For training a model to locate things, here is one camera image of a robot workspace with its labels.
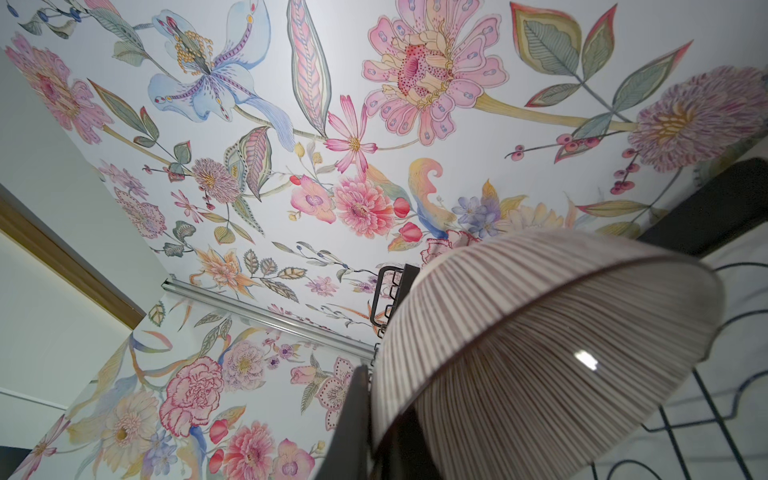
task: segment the pink cosmos flower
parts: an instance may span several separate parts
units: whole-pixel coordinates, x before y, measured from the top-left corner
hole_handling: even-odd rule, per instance
[[[386,235],[395,224],[389,197],[370,181],[341,177],[333,193],[341,221],[358,237]]]
[[[317,217],[317,220],[333,223],[336,214],[333,213],[333,201],[328,197],[326,189],[318,185],[309,175],[301,177],[300,187],[294,188],[291,193],[290,204],[293,208],[308,215]]]
[[[422,250],[422,261],[425,265],[450,250],[466,247],[480,241],[480,239],[474,238],[466,232],[447,230],[447,234],[448,238],[427,239],[427,249]]]
[[[502,60],[485,54],[498,41],[498,15],[486,15],[458,39],[482,3],[399,1],[400,18],[380,17],[368,39],[381,61],[365,61],[362,76],[393,84],[368,95],[367,114],[380,112],[387,130],[398,135],[408,134],[418,121],[419,140],[431,145],[455,130],[456,107],[472,108],[486,88],[505,83],[509,75]]]
[[[285,439],[277,446],[273,480],[307,480],[315,468],[315,459],[298,445]]]
[[[234,202],[243,193],[227,168],[210,158],[195,160],[192,173],[200,187],[222,204]]]
[[[637,115],[629,142],[666,172],[719,157],[764,128],[768,94],[757,68],[718,67],[674,85]]]
[[[341,416],[341,408],[344,406],[346,394],[349,391],[349,384],[352,382],[353,370],[354,367],[352,367],[352,363],[349,363],[349,360],[337,357],[336,363],[333,365],[333,376],[327,378],[315,394],[320,405],[324,409],[328,409],[326,430],[336,428],[336,423]]]
[[[272,472],[274,444],[266,423],[241,426],[227,446],[224,476],[227,480],[266,480]]]
[[[208,425],[223,389],[221,366],[215,360],[204,356],[185,366],[165,389],[167,398],[160,406],[163,427],[177,437],[187,437],[191,427]]]
[[[357,113],[355,112],[355,106],[352,104],[352,99],[349,98],[349,95],[341,96],[341,108],[344,111],[344,117],[346,117],[347,123],[351,127],[351,131],[346,127],[344,122],[341,121],[341,118],[328,113],[328,122],[331,124],[331,127],[335,128],[337,132],[346,138],[346,140],[330,138],[325,141],[325,145],[332,151],[347,152],[337,165],[339,172],[344,173],[352,162],[355,162],[358,177],[365,180],[366,170],[368,170],[368,160],[363,152],[372,154],[378,150],[376,144],[364,144],[362,142],[362,136],[366,133],[366,123],[369,115],[366,113],[366,106],[363,105],[362,111],[360,112],[360,125],[358,127]]]
[[[88,84],[75,80],[69,87],[70,70],[58,55],[47,48],[45,51],[33,48],[19,33],[12,42],[18,51],[6,47],[5,54],[22,71],[58,124],[69,131],[74,125],[80,138],[88,144],[100,143],[101,139],[94,132],[94,127],[102,129],[104,124],[114,122],[101,107],[91,101],[94,95]]]
[[[63,415],[60,416],[56,423],[53,424],[51,429],[48,430],[48,433],[45,434],[43,439],[38,442],[37,445],[35,445],[32,451],[29,452],[29,455],[24,458],[24,461],[18,467],[16,467],[16,470],[13,471],[11,477],[17,472],[20,472],[26,468],[27,471],[24,472],[21,480],[28,480],[29,477],[35,473],[35,470],[38,469],[38,466],[40,466],[40,461],[43,459],[43,457],[50,457],[56,453],[56,448],[51,447],[51,443],[55,442],[59,435],[61,435],[64,430],[69,427],[69,423],[69,420],[66,422],[64,421]]]
[[[336,293],[336,289],[339,288],[339,286],[333,284],[329,276],[318,276],[317,280],[310,280],[307,286],[311,289],[312,293],[317,293],[320,296],[333,296]]]
[[[142,237],[157,238],[166,230],[165,217],[157,205],[141,203],[127,192],[118,190],[117,187],[114,189],[114,194],[117,195],[118,203]]]

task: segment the painted leaf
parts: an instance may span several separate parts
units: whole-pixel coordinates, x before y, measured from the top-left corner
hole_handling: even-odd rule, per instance
[[[237,200],[232,202],[232,207],[234,208],[235,212],[237,212],[238,215],[240,215],[240,218],[246,221],[250,226],[255,228],[259,233],[264,235],[264,230],[261,229],[261,225],[259,225],[259,222],[256,221],[255,218],[253,218],[253,213],[250,211],[250,207],[248,207],[248,204],[242,197],[238,197]]]
[[[291,290],[286,284],[281,282],[275,282],[267,278],[263,278],[261,279],[261,281],[264,283],[264,285],[266,285],[268,289],[272,290],[274,293],[278,293],[286,297],[288,300],[293,300],[296,303],[299,302],[299,298],[296,296],[293,290]]]
[[[264,275],[272,275],[277,271],[277,263],[271,258],[264,258],[261,260],[260,268]]]
[[[251,275],[256,273],[256,271],[259,269],[259,259],[256,257],[256,254],[253,252],[253,250],[248,250],[243,255],[243,262],[245,262],[245,267],[248,269]]]
[[[632,200],[609,200],[599,204],[582,205],[577,208],[593,217],[619,217],[648,208],[648,205]]]
[[[543,74],[574,75],[581,52],[581,28],[567,13],[512,2],[515,50]]]
[[[526,107],[551,107],[570,97],[581,87],[579,84],[557,84],[546,87],[534,95]]]
[[[103,88],[99,84],[94,83],[92,80],[88,81],[91,82],[91,85],[94,86],[94,90],[96,90],[96,93],[98,93],[101,101],[103,101],[107,107],[112,110],[113,114],[117,115],[117,117],[125,122],[128,127],[131,127],[134,130],[138,130],[143,134],[149,134],[147,133],[147,128],[144,127],[144,124],[141,122],[141,119],[139,118],[136,111],[128,103],[126,103],[125,100],[110,92],[106,88]]]
[[[237,144],[240,156],[248,167],[245,181],[258,201],[261,201],[259,190],[269,179],[272,170],[272,145],[266,135],[268,129],[269,127],[254,128]]]
[[[640,236],[640,225],[635,222],[617,222],[611,223],[595,230],[595,233],[603,235],[615,235],[616,237],[626,237],[635,239]]]
[[[293,95],[308,122],[325,137],[331,77],[323,47],[305,0],[289,0],[287,16],[288,39],[293,52]]]
[[[614,95],[614,109],[627,110],[650,97],[677,67],[693,42],[691,40],[677,50],[653,60],[625,78]]]
[[[137,47],[129,41],[117,41],[114,44],[112,58],[138,67],[144,59],[149,58],[149,55],[147,55],[144,49]]]
[[[226,227],[216,227],[214,228],[214,238],[219,245],[222,243],[234,243],[235,234],[232,233],[232,230]]]
[[[587,34],[584,40],[584,51],[581,53],[581,67],[584,70],[584,81],[600,71],[608,63],[611,54],[614,53],[614,16],[616,7],[614,5],[605,12],[594,27]]]
[[[282,269],[277,276],[285,280],[298,280],[299,278],[304,278],[306,276],[306,269],[289,266],[288,268]]]

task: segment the pleated lamp shade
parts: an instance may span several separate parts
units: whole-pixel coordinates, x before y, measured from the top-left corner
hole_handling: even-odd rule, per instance
[[[528,230],[438,260],[389,322],[372,427],[377,449],[414,406],[445,480],[570,478],[684,381],[723,312],[704,265],[616,237]]]

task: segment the floral mural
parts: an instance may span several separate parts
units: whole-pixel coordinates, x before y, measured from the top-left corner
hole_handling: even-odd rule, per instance
[[[153,311],[11,478],[311,478],[361,360],[173,294]]]
[[[716,30],[687,3],[8,0],[0,25],[170,273],[373,344],[382,266],[529,228],[638,237],[768,134],[768,34],[742,28],[768,6],[697,6]],[[210,402],[169,396],[164,429],[296,360],[247,341],[184,370]],[[255,421],[263,455],[311,463]]]

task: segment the painted flower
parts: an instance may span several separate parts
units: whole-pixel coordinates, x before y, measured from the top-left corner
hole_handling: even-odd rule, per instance
[[[104,124],[114,123],[104,109],[94,104],[94,95],[82,80],[75,80],[68,85],[69,68],[47,48],[45,51],[33,48],[26,38],[17,33],[13,45],[5,48],[5,54],[16,68],[22,71],[30,86],[35,89],[56,121],[65,130],[74,129],[86,143],[97,144],[101,139],[94,127],[104,128]]]
[[[502,60],[486,55],[498,41],[498,15],[481,18],[469,35],[458,40],[481,0],[464,2],[397,2],[400,18],[379,18],[368,39],[382,56],[365,61],[362,76],[384,84],[366,98],[368,115],[380,112],[386,128],[406,135],[419,122],[419,140],[431,145],[445,139],[455,125],[456,107],[472,108],[486,88],[509,79]]]
[[[29,477],[35,473],[35,470],[38,469],[38,466],[40,466],[40,461],[43,459],[43,457],[50,457],[56,453],[56,448],[51,447],[51,443],[55,442],[59,435],[61,435],[64,430],[69,427],[69,423],[69,420],[66,422],[64,421],[63,415],[60,416],[56,423],[53,424],[51,429],[48,430],[48,433],[45,434],[43,439],[38,442],[37,445],[35,445],[32,451],[29,452],[29,455],[27,455],[22,463],[16,467],[16,470],[13,471],[11,477],[26,468],[27,471],[24,472],[24,475],[22,475],[20,480],[28,480]]]
[[[130,467],[149,449],[149,439],[156,428],[157,399],[153,393],[131,393],[109,412],[104,422],[104,461],[113,472],[118,467]]]
[[[224,50],[213,56],[213,42],[199,35],[183,17],[163,10],[152,24],[168,41],[165,49],[184,73],[197,77],[181,83],[156,74],[147,93],[160,110],[171,110],[192,121],[205,121],[210,112],[232,121],[232,108],[248,104],[272,122],[280,144],[293,151],[296,141],[288,115],[253,91],[249,70],[266,57],[270,46],[270,17],[262,0],[244,0],[230,7]]]
[[[358,237],[386,235],[395,224],[389,197],[370,181],[341,177],[334,187],[334,198],[341,221]]]
[[[212,248],[209,248],[207,253],[202,250],[195,250],[195,252],[203,266],[203,273],[211,275],[218,286],[228,286],[235,292],[253,298],[247,287],[255,285],[256,282],[243,274],[235,249],[229,250],[223,257]]]
[[[764,128],[767,118],[763,72],[718,67],[674,85],[644,108],[629,142],[642,163],[666,172],[718,158]]]
[[[326,413],[326,430],[336,428],[336,423],[338,423],[341,415],[341,408],[344,406],[346,394],[349,391],[349,384],[352,382],[353,371],[354,367],[349,363],[349,360],[337,357],[336,363],[333,365],[333,376],[327,378],[315,394],[320,405],[328,410]]]
[[[325,145],[331,151],[347,152],[339,164],[336,165],[341,173],[344,173],[354,162],[357,167],[357,176],[360,179],[365,180],[366,170],[368,170],[368,160],[363,152],[372,154],[378,150],[376,144],[364,144],[362,142],[362,136],[366,134],[366,123],[368,122],[366,106],[363,105],[362,111],[360,112],[360,125],[357,124],[357,113],[355,112],[355,106],[352,104],[352,99],[349,98],[349,95],[341,96],[341,109],[344,111],[344,117],[349,124],[349,128],[347,128],[346,124],[341,121],[341,118],[338,118],[331,113],[328,113],[328,122],[331,124],[331,127],[344,136],[346,140],[330,138],[325,141]]]
[[[221,376],[224,379],[224,389],[228,392],[235,390],[253,390],[260,386],[264,377],[261,360],[264,352],[248,340],[235,343],[224,353]]]
[[[266,480],[272,472],[275,441],[266,423],[243,425],[232,435],[224,454],[224,476],[228,480]]]
[[[425,265],[455,248],[466,247],[480,241],[480,239],[462,231],[448,230],[446,233],[448,238],[427,239],[427,249],[422,250],[422,262]]]
[[[315,468],[315,459],[298,445],[285,439],[277,446],[272,479],[307,480]]]
[[[184,215],[187,217],[192,216],[192,220],[194,220],[194,223],[200,223],[203,221],[203,217],[197,212],[197,207],[190,204],[189,199],[186,195],[184,195],[184,192],[179,190],[179,194],[176,195],[174,192],[170,192],[170,195],[175,198],[178,201],[174,202],[174,205],[177,207],[181,207],[184,209]]]
[[[191,427],[208,425],[210,413],[219,408],[223,388],[221,366],[210,357],[185,366],[165,389],[167,398],[160,407],[163,427],[177,437],[187,437]]]
[[[200,188],[222,204],[234,202],[243,193],[227,168],[210,158],[195,160],[192,173]]]
[[[117,187],[114,188],[114,194],[142,237],[158,238],[166,230],[165,217],[157,205],[140,202]]]
[[[309,175],[301,177],[300,187],[293,189],[290,204],[307,215],[317,217],[317,220],[328,223],[336,221],[333,201],[328,197],[328,192]]]
[[[333,296],[336,293],[336,289],[339,286],[334,285],[329,276],[318,276],[317,280],[310,280],[307,286],[311,289],[312,293],[317,293],[320,296]]]

